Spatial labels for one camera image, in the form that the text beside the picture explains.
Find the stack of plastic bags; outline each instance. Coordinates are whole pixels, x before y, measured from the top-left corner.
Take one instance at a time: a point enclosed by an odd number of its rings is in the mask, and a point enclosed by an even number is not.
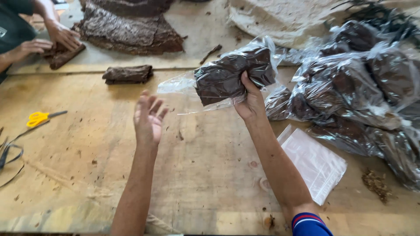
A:
[[[279,87],[266,98],[268,118],[311,121],[310,135],[384,158],[407,188],[420,191],[420,62],[357,21],[331,32],[296,72],[293,90]]]

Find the person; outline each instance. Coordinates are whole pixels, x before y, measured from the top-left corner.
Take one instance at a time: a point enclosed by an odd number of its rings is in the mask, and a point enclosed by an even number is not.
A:
[[[265,115],[260,90],[250,81],[246,72],[242,74],[241,81],[248,91],[247,98],[235,104],[235,109],[245,121],[265,175],[293,235],[331,236],[332,233],[318,215],[303,178],[277,142]],[[131,173],[112,222],[111,235],[142,236],[144,233],[162,120],[168,112],[164,108],[159,113],[163,101],[156,100],[156,96],[149,96],[145,91],[136,105],[134,126],[137,147]]]
[[[34,39],[35,29],[19,14],[39,14],[44,19],[51,41]],[[7,69],[31,53],[43,53],[59,42],[69,50],[81,44],[80,35],[60,24],[60,17],[51,0],[2,0],[0,1],[0,83],[6,78]]]

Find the forearm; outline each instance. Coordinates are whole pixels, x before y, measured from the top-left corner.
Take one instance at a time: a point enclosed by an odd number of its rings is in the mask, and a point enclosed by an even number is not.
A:
[[[112,222],[111,235],[144,234],[157,152],[157,146],[151,149],[137,146],[130,176]]]
[[[9,58],[10,56],[7,52],[0,54],[0,73],[5,71],[13,63],[13,61],[11,61]]]
[[[308,187],[278,143],[268,119],[262,118],[257,122],[248,122],[247,128],[287,222],[300,212],[308,211],[317,214]]]
[[[39,14],[47,21],[60,21],[60,17],[55,11],[54,4],[51,0],[32,0],[34,4],[34,13]]]

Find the yellow scissor handle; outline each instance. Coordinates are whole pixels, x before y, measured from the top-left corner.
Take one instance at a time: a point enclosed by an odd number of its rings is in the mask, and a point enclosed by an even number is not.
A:
[[[28,127],[35,127],[39,123],[43,122],[44,120],[48,119],[49,113],[42,113],[42,112],[35,112],[29,116],[29,121],[26,123]]]

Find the plywood surface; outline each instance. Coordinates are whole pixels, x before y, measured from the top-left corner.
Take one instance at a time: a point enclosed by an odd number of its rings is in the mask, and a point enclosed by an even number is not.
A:
[[[247,44],[253,37],[227,24],[227,0],[212,0],[206,3],[175,1],[164,14],[168,23],[182,36],[185,52],[165,53],[159,56],[134,56],[97,48],[83,42],[87,49],[57,71],[52,71],[45,60],[33,55],[21,63],[16,63],[8,74],[57,73],[57,72],[104,72],[109,66],[138,66],[150,64],[156,69],[196,68],[203,57],[215,46],[221,44],[222,50],[208,60],[217,59],[216,55],[232,51]],[[70,4],[61,14],[61,23],[72,27],[74,22],[83,18],[79,1]],[[39,38],[49,39],[46,30]]]
[[[17,141],[25,149],[25,168],[0,189],[0,231],[107,233],[135,149],[134,103],[143,89],[154,92],[159,82],[182,72],[157,71],[145,85],[114,86],[105,85],[102,74],[8,77],[0,85],[1,140],[24,131],[32,112],[68,113]],[[281,69],[283,82],[293,73]],[[175,110],[163,124],[150,213],[185,234],[291,235],[273,193],[258,186],[261,166],[248,166],[259,160],[235,110],[177,115],[186,98],[172,96],[166,104]],[[275,134],[288,124],[272,123]],[[418,194],[402,187],[382,160],[328,147],[348,162],[320,207],[334,234],[420,234]],[[386,175],[394,193],[387,205],[362,184],[367,167]],[[264,225],[270,214],[276,218],[272,230]]]

